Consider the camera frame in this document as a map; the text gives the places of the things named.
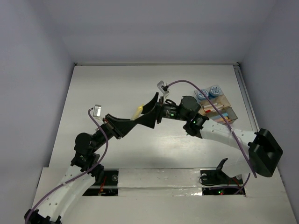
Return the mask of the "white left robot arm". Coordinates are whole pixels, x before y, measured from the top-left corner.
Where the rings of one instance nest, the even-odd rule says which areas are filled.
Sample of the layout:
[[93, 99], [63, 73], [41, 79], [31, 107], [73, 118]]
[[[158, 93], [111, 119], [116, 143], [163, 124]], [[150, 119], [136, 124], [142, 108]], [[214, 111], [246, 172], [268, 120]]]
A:
[[94, 134], [80, 133], [75, 139], [75, 155], [59, 184], [43, 196], [24, 216], [27, 224], [61, 224], [78, 199], [93, 184], [99, 184], [104, 177], [101, 161], [104, 155], [97, 150], [105, 146], [107, 153], [109, 140], [123, 138], [135, 126], [138, 115], [130, 119], [120, 119], [106, 115], [103, 124], [98, 125]]

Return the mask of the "yellow highlighter pen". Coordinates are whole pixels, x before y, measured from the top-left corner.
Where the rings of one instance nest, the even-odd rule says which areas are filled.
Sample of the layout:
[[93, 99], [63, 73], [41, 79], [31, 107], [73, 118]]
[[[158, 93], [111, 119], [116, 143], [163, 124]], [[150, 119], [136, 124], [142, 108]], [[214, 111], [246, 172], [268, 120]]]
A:
[[143, 112], [143, 106], [144, 104], [140, 105], [136, 112], [132, 115], [131, 119], [130, 120], [136, 120], [137, 118], [139, 118], [139, 116], [141, 115], [141, 113]]

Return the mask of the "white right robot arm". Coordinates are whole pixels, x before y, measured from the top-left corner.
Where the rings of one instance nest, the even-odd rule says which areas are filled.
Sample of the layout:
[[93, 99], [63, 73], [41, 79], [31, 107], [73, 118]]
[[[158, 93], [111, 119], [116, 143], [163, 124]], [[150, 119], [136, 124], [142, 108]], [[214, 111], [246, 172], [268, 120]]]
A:
[[137, 124], [154, 128], [163, 118], [185, 122], [183, 129], [193, 137], [213, 140], [240, 150], [241, 157], [233, 164], [215, 171], [218, 182], [226, 183], [232, 176], [242, 173], [256, 173], [272, 177], [283, 155], [283, 150], [270, 133], [261, 128], [258, 132], [229, 128], [199, 113], [200, 104], [193, 96], [183, 96], [179, 105], [155, 94], [146, 105], [141, 105], [132, 116]]

